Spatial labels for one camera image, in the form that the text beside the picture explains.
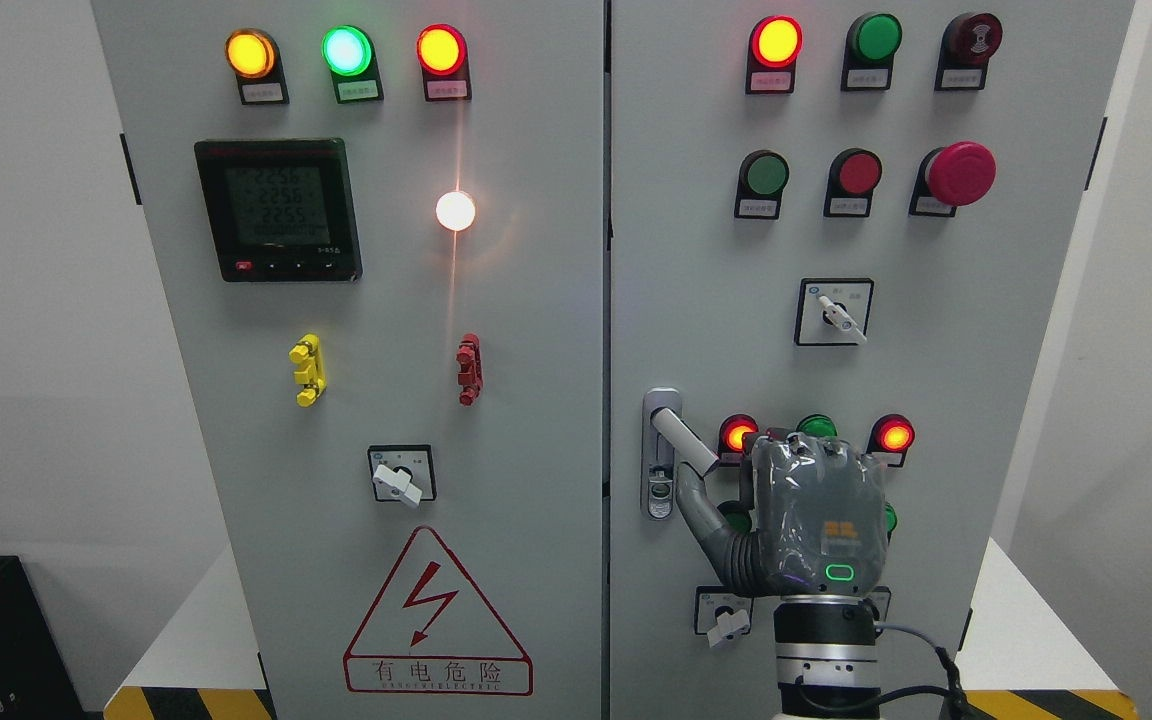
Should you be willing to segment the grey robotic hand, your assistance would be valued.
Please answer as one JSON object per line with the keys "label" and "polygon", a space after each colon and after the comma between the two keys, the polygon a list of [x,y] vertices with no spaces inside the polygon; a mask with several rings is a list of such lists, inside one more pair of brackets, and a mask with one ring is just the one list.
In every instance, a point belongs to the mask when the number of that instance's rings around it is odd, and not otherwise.
{"label": "grey robotic hand", "polygon": [[756,529],[738,533],[696,473],[679,483],[687,528],[719,583],[742,597],[864,597],[881,582],[888,550],[882,465],[846,439],[758,435],[742,458]]}

